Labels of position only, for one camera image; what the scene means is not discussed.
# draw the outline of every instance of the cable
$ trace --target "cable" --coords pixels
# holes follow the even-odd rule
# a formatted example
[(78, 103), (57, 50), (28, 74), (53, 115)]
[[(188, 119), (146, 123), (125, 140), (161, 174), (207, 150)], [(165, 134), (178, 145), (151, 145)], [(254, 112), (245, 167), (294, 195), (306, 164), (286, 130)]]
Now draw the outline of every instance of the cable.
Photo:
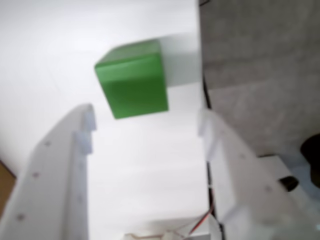
[(210, 2), (210, 0), (206, 0), (206, 1), (204, 1), (204, 2), (202, 2), (202, 3), (200, 3), (200, 7), (202, 7), (203, 5), (206, 5), (207, 3), (209, 3)]
[(211, 207), (209, 209), (209, 211), (197, 222), (197, 224), (190, 230), (190, 232), (188, 233), (188, 236), (190, 236), (195, 230), (197, 230), (197, 228), (210, 216), (210, 214), (212, 213), (212, 211), (214, 210), (215, 205), (212, 202)]

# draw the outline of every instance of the screw hole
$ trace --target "screw hole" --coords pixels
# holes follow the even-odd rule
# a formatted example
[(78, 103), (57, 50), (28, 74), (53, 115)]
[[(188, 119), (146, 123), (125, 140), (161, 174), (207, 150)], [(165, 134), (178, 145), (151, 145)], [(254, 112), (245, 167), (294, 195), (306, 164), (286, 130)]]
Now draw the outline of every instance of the screw hole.
[(26, 218), (26, 216), (25, 216), (24, 214), (22, 214), (22, 213), (20, 213), (20, 214), (18, 214), (18, 215), (16, 216), (16, 219), (17, 219), (19, 222), (23, 221), (25, 218)]
[(270, 186), (265, 186), (265, 191), (267, 192), (267, 193), (271, 193), (272, 192), (272, 188), (270, 187)]
[(40, 173), (39, 172), (34, 172), (32, 174), (32, 177), (34, 177), (35, 179), (38, 178), (40, 176)]
[(245, 156), (243, 153), (240, 153), (239, 157), (240, 157), (241, 159), (246, 159), (246, 156)]

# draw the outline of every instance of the black cable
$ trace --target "black cable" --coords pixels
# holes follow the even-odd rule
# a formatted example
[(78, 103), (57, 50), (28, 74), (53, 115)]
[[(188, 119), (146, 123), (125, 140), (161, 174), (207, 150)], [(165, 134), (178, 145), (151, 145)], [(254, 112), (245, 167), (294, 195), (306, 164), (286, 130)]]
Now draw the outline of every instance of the black cable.
[(202, 3), (200, 3), (200, 7), (202, 7), (203, 5), (206, 5), (207, 3), (209, 3), (210, 2), (210, 0), (206, 0), (206, 1), (204, 1), (204, 2), (202, 2)]
[(205, 98), (205, 102), (206, 102), (206, 107), (208, 109), (212, 109), (210, 98), (209, 98), (209, 94), (208, 94), (208, 88), (207, 88), (207, 84), (206, 84), (206, 77), (205, 77), (204, 74), (203, 74), (203, 77), (202, 77), (202, 83), (203, 83), (203, 92), (204, 92), (204, 98)]

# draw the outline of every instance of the white plastic part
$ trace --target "white plastic part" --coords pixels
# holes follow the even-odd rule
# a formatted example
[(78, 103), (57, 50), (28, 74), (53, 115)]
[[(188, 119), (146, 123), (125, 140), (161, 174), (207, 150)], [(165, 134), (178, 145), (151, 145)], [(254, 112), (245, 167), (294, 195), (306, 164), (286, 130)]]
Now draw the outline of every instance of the white plastic part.
[(1, 240), (87, 240), (87, 155), (96, 129), (91, 105), (62, 119), (37, 145), (0, 223)]
[(199, 132), (210, 165), (215, 212), (227, 240), (291, 239), (296, 229), (305, 239), (319, 237), (311, 221), (216, 113), (200, 112)]

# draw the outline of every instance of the green block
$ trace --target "green block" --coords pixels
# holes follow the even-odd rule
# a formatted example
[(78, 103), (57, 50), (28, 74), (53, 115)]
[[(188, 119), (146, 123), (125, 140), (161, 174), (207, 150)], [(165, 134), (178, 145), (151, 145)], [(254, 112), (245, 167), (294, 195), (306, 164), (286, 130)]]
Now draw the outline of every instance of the green block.
[(112, 50), (95, 72), (116, 119), (168, 110), (160, 44), (156, 40)]

